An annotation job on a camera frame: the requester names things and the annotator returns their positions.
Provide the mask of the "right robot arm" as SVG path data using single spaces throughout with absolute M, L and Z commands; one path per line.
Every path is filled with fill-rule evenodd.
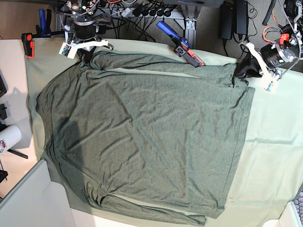
M 107 39 L 100 37 L 112 24 L 109 14 L 98 13 L 100 4 L 100 0 L 67 0 L 59 7 L 65 38 L 59 54 L 69 59 L 78 55 L 81 61 L 88 63 L 97 48 L 113 49 Z

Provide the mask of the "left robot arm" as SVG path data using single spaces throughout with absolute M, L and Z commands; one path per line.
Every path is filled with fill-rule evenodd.
M 286 19 L 283 26 L 274 16 L 278 3 Z M 246 38 L 240 45 L 248 50 L 237 65 L 235 78 L 260 78 L 269 74 L 272 79 L 281 79 L 303 59 L 303 2 L 301 0 L 272 0 L 262 21 L 262 39 L 266 43 L 259 51 Z

